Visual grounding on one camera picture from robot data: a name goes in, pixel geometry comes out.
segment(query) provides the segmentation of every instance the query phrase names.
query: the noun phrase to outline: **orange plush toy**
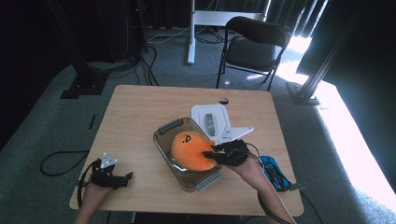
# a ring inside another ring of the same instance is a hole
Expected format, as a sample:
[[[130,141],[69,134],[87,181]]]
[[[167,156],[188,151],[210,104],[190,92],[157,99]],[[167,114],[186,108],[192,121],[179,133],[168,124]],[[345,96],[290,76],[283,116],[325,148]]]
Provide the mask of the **orange plush toy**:
[[[172,143],[171,153],[174,159],[185,168],[192,171],[206,171],[216,166],[216,161],[208,159],[203,152],[212,151],[215,142],[207,139],[203,134],[186,131],[176,135]]]

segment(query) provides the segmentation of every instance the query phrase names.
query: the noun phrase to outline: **clear plastic container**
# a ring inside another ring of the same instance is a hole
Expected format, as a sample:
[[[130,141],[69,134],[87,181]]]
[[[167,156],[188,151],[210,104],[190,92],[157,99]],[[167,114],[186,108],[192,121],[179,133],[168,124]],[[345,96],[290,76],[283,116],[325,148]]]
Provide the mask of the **clear plastic container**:
[[[196,131],[206,136],[193,119],[175,119],[158,128],[153,136],[154,143],[181,187],[187,192],[201,191],[219,180],[219,170],[222,166],[216,165],[210,170],[197,172],[188,170],[178,164],[172,157],[171,147],[176,135],[185,131]]]

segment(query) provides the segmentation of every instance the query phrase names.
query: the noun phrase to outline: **black equipment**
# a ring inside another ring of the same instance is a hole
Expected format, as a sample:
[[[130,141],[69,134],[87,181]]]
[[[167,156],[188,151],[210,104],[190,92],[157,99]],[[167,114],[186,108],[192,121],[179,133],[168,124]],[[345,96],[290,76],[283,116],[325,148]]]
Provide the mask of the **black equipment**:
[[[216,152],[203,152],[208,159],[214,159],[218,164],[238,166],[248,158],[250,151],[243,140],[233,140],[213,146]]]
[[[128,186],[128,180],[132,179],[134,172],[129,173],[126,176],[116,176],[111,174],[116,166],[117,160],[107,156],[105,153],[103,159],[97,159],[93,161],[82,174],[81,179],[78,183],[78,207],[82,205],[81,191],[84,187],[85,176],[87,175],[90,168],[92,168],[91,182],[102,188],[122,188]]]

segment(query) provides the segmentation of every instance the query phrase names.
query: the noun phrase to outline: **wooden table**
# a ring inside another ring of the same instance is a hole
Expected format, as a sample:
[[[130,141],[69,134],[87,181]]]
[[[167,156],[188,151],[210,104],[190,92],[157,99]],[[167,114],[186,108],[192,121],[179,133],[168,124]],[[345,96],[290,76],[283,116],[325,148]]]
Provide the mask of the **wooden table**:
[[[212,186],[200,192],[184,191],[153,142],[161,125],[188,118],[194,105],[217,104],[221,97],[230,101],[226,108],[233,127],[254,127],[242,139],[261,155],[274,157],[287,179],[295,183],[269,92],[121,85],[114,91],[83,171],[105,152],[118,159],[114,175],[134,172],[134,177],[128,187],[110,192],[101,209],[263,216],[257,192],[226,167]],[[298,190],[279,194],[293,216],[303,213]],[[76,190],[70,206],[78,209]]]

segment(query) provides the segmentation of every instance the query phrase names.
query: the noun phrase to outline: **blue object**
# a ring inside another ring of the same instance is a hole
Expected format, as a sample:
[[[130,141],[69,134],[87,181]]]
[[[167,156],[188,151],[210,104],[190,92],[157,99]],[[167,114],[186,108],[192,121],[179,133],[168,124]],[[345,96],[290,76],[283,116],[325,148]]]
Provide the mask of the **blue object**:
[[[276,191],[286,191],[290,189],[291,183],[282,174],[274,158],[269,156],[260,156],[260,160],[262,160],[262,168],[264,169],[265,175],[273,184]]]

